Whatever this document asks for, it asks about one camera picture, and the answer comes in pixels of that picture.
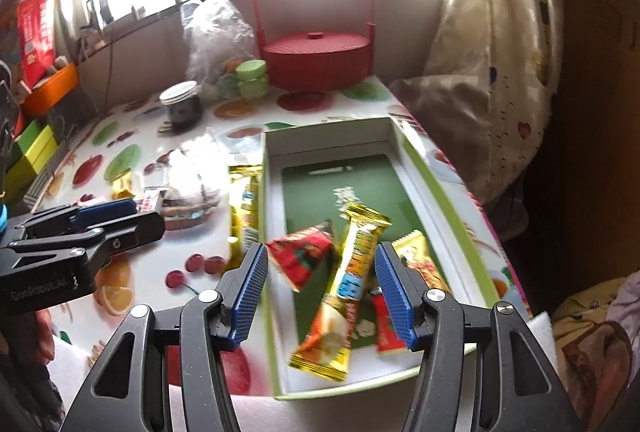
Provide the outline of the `gold peanut candy packet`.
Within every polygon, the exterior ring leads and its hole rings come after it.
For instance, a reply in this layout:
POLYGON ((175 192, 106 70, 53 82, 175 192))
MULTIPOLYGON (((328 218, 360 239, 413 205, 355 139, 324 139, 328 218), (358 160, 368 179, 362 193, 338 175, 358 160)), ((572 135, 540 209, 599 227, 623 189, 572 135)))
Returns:
POLYGON ((112 199, 134 199, 134 173, 127 171, 112 182, 112 199))

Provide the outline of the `pink white candy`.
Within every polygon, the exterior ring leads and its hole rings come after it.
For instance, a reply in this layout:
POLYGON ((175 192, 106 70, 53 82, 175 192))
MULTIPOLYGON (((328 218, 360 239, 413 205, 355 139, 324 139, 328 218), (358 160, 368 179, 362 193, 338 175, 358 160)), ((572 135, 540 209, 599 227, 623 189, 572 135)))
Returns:
POLYGON ((164 196, 166 190, 164 188, 145 188, 140 197, 134 199, 137 204, 139 213, 160 213, 162 210, 164 196))

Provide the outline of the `long gold snack bar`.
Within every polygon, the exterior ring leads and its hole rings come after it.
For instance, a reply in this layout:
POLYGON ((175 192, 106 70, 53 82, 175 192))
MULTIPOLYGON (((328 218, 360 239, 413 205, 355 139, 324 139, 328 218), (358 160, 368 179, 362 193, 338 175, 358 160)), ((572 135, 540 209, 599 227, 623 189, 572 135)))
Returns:
POLYGON ((392 221, 361 203, 347 204, 348 224, 341 256, 308 334, 288 366, 320 378, 347 378, 360 302, 367 287, 378 239, 392 221))
POLYGON ((230 177, 230 259, 226 270, 238 268, 247 251, 259 240, 259 186, 262 166, 231 166, 230 177))

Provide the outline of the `gold peanut candy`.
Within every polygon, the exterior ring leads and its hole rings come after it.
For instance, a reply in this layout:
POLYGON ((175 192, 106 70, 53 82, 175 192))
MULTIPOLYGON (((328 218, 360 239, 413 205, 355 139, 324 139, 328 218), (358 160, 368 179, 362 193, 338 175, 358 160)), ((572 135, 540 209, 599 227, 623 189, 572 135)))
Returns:
POLYGON ((413 230, 392 242, 392 246, 402 264, 417 271, 430 289, 450 293, 448 283, 428 251, 426 236, 420 230, 413 230))

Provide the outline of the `red snack packet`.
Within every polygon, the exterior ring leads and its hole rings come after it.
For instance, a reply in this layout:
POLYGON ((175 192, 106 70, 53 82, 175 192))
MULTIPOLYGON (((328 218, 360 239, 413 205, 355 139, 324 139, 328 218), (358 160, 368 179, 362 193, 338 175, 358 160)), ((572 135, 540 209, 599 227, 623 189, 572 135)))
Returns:
POLYGON ((266 244, 269 259, 294 292, 302 291, 314 272, 333 253, 332 222, 289 233, 266 244))

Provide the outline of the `green yellow boxes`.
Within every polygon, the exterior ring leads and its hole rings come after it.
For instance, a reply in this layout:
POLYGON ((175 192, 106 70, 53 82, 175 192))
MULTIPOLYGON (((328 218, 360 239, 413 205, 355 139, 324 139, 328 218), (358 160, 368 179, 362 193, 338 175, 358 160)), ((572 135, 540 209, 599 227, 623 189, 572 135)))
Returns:
POLYGON ((14 204, 24 195, 55 154, 58 143, 50 125, 41 127, 39 122, 34 120, 15 140, 13 148, 15 150, 10 156, 10 164, 6 168, 4 178, 5 205, 14 204))

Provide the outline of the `orange tray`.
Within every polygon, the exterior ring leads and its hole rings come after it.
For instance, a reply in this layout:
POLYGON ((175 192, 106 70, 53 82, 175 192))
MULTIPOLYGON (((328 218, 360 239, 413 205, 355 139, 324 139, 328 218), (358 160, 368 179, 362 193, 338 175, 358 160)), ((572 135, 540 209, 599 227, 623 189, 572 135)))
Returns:
POLYGON ((23 112, 31 118, 41 118, 78 86, 77 66, 69 63, 37 86, 22 104, 23 112))

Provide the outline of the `red packet under finger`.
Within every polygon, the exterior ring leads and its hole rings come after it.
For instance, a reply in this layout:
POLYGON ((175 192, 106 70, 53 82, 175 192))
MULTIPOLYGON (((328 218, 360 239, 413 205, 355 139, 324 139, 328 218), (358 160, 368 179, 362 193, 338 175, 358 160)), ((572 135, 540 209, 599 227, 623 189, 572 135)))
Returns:
POLYGON ((396 334, 382 290, 380 288, 373 289, 370 292, 370 298, 376 318, 376 350, 378 355, 405 351, 406 345, 396 334))

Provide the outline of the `dark jar white lid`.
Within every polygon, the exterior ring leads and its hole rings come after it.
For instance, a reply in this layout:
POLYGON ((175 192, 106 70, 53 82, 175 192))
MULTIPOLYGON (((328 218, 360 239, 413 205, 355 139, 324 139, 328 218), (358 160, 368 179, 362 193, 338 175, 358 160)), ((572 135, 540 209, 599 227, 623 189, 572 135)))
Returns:
POLYGON ((160 103, 167 111, 171 128, 176 132, 190 129, 201 121, 203 106, 196 80, 185 80, 165 89, 160 94, 160 103))

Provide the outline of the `red box on shelf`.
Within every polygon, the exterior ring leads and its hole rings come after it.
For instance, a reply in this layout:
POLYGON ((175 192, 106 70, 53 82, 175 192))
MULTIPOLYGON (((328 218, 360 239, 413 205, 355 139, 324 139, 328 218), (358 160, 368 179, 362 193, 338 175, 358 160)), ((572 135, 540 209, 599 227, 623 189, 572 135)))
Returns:
POLYGON ((19 0, 16 6, 23 80, 32 89, 55 59, 55 0, 19 0))

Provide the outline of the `green small jar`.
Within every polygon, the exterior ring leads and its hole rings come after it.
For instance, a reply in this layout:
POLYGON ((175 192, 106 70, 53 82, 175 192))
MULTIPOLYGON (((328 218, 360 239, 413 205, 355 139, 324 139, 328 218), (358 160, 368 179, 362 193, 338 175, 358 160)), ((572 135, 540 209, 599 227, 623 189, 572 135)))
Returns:
POLYGON ((240 95, 245 100, 264 97, 269 89, 267 62, 262 59, 247 60, 235 69, 240 95))

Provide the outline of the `green white cardboard box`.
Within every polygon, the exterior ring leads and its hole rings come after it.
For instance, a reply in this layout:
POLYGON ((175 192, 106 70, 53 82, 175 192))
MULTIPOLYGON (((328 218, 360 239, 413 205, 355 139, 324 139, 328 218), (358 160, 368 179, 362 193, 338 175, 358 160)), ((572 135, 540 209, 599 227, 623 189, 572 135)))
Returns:
POLYGON ((503 262, 449 167, 389 118, 290 127, 262 138, 262 240, 271 244, 267 331, 273 393, 342 395, 413 377, 375 294, 376 248, 405 236, 461 303, 490 306, 503 262))

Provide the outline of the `clear plastic bag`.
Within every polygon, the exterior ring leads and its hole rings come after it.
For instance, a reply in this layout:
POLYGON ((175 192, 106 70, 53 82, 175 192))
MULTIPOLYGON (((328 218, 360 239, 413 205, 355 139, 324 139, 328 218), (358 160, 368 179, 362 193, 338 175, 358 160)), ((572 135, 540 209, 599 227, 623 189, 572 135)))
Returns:
POLYGON ((180 6, 180 20, 188 80, 216 83, 229 61, 257 56, 254 30, 231 0, 189 0, 180 6))

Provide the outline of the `red lidded basket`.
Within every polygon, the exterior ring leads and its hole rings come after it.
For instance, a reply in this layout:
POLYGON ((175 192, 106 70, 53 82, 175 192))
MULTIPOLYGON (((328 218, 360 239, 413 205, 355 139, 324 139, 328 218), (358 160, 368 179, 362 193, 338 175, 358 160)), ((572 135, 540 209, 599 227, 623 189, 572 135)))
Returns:
POLYGON ((373 74, 375 0, 368 0, 367 33, 308 31, 269 42, 259 0, 253 0, 256 40, 273 86, 289 92, 329 92, 356 85, 373 74))

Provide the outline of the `cream patterned curtain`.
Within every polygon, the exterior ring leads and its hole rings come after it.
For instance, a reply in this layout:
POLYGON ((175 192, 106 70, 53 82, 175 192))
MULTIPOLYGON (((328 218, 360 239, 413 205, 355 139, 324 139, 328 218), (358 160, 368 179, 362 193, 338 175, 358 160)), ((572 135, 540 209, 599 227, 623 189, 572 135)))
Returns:
POLYGON ((558 90, 562 0, 443 0, 421 74, 390 90, 480 203, 536 155, 558 90))

